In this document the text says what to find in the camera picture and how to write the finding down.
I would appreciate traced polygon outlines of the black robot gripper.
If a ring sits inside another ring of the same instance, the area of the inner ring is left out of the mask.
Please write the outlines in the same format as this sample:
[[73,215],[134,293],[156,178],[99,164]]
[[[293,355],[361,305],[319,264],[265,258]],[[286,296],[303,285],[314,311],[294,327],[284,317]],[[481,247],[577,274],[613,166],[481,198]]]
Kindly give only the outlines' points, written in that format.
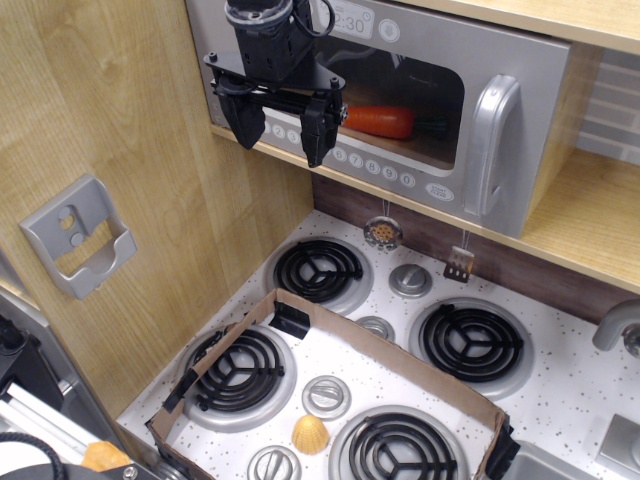
[[222,113],[238,143],[250,150],[265,131],[264,107],[298,114],[308,166],[322,165],[334,148],[346,108],[345,81],[315,59],[318,39],[336,24],[314,29],[310,10],[226,10],[238,51],[209,53],[205,63]]

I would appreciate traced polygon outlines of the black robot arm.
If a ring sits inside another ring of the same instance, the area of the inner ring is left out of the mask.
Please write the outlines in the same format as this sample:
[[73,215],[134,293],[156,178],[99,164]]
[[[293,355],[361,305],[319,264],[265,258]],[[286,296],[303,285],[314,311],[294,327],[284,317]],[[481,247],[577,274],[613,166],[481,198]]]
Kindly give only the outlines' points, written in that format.
[[251,149],[265,131],[264,108],[296,115],[308,165],[322,164],[335,147],[346,118],[345,80],[319,64],[315,41],[328,36],[336,22],[329,2],[328,25],[313,29],[307,1],[228,1],[224,12],[234,28],[237,53],[209,53],[212,89],[238,143]]

